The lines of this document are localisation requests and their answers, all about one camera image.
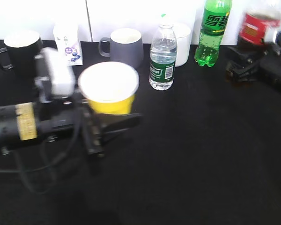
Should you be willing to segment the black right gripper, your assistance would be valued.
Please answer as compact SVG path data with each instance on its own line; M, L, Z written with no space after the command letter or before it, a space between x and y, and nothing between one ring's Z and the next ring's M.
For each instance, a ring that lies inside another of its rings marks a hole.
M257 80L259 69L281 91L281 29L267 29L260 39L267 53L229 46L226 57L226 79L232 83L250 83Z

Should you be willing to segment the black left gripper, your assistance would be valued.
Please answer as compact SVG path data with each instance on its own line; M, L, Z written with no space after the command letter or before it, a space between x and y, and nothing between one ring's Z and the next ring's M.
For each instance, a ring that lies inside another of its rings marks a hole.
M132 114L98 114L103 131L119 131L138 126L142 115ZM71 135L68 147L61 153L62 157L69 155L74 149L78 137L82 137L88 155L99 155L104 152L101 145L99 122L79 92L70 97L40 99L36 103L37 134L42 140L56 136Z

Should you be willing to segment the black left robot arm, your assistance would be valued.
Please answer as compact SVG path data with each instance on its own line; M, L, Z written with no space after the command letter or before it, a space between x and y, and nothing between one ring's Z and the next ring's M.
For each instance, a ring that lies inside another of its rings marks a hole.
M103 152L102 145L117 135L138 126L142 115L94 112L81 94L0 106L0 154L54 137L81 136L89 155Z

